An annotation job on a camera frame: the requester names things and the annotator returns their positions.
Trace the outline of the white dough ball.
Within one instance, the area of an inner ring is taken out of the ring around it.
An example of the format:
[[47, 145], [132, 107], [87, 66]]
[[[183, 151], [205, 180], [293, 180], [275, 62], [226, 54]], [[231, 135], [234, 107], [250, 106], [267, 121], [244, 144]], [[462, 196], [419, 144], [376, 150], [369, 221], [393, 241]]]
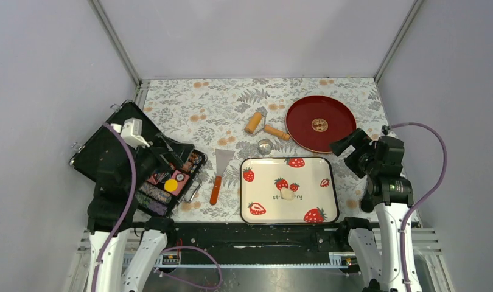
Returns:
[[291, 201], [295, 198], [294, 192], [289, 188], [282, 188], [280, 194], [283, 200]]

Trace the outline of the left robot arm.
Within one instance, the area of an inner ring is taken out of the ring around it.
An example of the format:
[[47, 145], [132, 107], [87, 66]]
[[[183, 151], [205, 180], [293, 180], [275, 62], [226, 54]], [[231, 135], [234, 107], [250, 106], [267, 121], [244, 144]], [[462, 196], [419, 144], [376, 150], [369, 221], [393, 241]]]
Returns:
[[175, 223], [170, 218], [151, 217], [144, 223], [138, 250], [123, 267], [138, 208], [135, 194], [153, 173], [158, 160], [145, 147], [135, 150], [129, 146], [123, 137], [124, 129], [116, 131], [108, 123], [103, 127], [103, 132], [118, 144], [103, 148], [88, 207], [88, 291], [142, 291], [161, 251], [172, 249], [177, 243]]

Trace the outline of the strawberry print tray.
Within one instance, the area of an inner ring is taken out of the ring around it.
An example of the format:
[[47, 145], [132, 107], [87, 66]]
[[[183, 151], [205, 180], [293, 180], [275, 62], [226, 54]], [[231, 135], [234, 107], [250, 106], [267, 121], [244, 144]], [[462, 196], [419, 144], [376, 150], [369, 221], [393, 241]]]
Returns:
[[240, 170], [240, 216], [248, 224], [322, 224], [339, 218], [332, 167], [324, 158], [248, 158]]

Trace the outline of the wooden dough roller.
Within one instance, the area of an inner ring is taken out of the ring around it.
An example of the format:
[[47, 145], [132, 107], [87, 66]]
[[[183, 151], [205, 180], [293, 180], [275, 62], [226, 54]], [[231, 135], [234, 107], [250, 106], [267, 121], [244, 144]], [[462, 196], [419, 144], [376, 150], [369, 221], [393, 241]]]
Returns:
[[244, 131], [251, 135], [256, 135], [259, 132], [263, 131], [268, 133], [274, 137], [282, 139], [284, 141], [290, 140], [290, 135], [285, 131], [279, 130], [271, 125], [268, 125], [266, 122], [266, 116], [261, 112], [256, 111], [249, 119], [246, 124]]

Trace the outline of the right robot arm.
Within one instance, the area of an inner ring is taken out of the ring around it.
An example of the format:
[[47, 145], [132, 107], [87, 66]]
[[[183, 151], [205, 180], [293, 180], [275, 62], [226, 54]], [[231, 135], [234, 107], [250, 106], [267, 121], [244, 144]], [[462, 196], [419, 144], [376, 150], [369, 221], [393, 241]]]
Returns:
[[334, 236], [341, 248], [355, 253], [364, 291], [422, 291], [416, 274], [411, 236], [413, 189], [402, 175], [404, 142], [389, 136], [372, 140], [358, 128], [330, 145], [339, 156], [354, 151], [345, 165], [367, 184], [362, 211], [377, 215], [380, 243], [367, 219], [345, 217]]

